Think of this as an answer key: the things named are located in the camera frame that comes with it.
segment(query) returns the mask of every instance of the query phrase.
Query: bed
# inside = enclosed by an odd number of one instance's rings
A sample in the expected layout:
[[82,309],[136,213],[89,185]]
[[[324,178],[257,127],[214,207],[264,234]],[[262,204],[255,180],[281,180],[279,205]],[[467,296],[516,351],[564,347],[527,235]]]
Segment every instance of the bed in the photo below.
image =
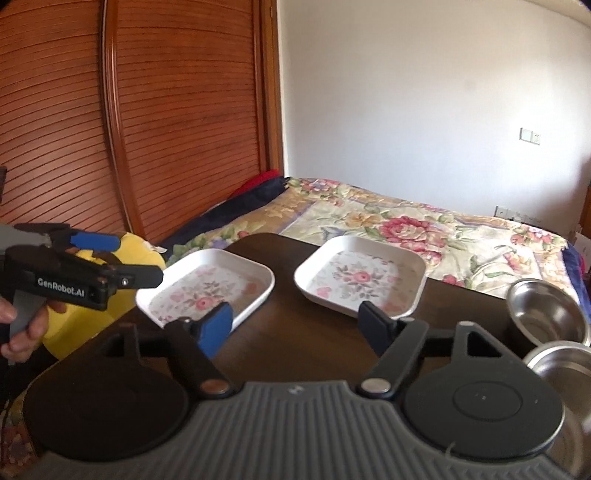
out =
[[163,242],[168,265],[255,233],[315,245],[354,235],[410,249],[425,260],[429,277],[501,298],[515,280],[541,278],[589,313],[576,253],[564,238],[530,225],[464,215],[325,179],[269,180],[229,202]]

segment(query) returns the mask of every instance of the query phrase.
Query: wooden wardrobe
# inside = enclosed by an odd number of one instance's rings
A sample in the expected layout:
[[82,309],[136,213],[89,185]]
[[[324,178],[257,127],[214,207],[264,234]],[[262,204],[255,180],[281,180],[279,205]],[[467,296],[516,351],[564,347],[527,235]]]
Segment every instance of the wooden wardrobe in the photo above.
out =
[[275,0],[12,0],[0,222],[158,242],[282,166]]

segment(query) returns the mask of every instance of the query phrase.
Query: gray ribbed pad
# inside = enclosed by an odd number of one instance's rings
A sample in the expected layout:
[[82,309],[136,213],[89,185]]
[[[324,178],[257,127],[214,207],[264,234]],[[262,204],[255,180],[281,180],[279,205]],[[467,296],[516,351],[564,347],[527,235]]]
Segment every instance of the gray ribbed pad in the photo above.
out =
[[150,453],[83,463],[49,453],[27,480],[567,480],[546,456],[508,465],[446,457],[418,440],[386,401],[345,382],[247,384],[200,405]]

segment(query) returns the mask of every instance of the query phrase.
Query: dark wooden table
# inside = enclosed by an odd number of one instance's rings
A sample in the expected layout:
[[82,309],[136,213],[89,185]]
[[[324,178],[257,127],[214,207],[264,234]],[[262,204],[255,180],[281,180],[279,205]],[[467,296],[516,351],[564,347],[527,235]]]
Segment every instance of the dark wooden table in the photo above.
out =
[[[376,362],[354,318],[307,300],[294,284],[294,271],[317,248],[271,233],[248,236],[228,247],[270,267],[276,280],[269,299],[232,333],[215,358],[233,382],[356,383]],[[413,316],[437,328],[471,320],[501,341],[509,323],[503,300],[431,279]],[[119,320],[126,321],[154,327],[138,309]],[[434,359],[424,368],[431,370],[442,362]]]

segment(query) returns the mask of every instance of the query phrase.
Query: yellow plush toy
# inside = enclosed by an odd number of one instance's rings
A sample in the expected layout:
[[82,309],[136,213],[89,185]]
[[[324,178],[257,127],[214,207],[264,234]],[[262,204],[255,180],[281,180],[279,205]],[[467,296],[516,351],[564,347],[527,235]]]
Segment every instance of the yellow plush toy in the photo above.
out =
[[[121,247],[114,252],[124,264],[158,265],[165,269],[162,256],[154,251],[151,245],[142,238],[126,233],[121,239]],[[103,264],[102,260],[93,258],[89,250],[81,250],[78,257]],[[108,327],[116,319],[135,307],[135,290],[119,290],[109,300],[109,308],[105,312],[97,312],[76,305],[68,305],[63,314],[50,310],[49,330],[43,338],[43,345],[57,359],[70,355],[83,343]]]

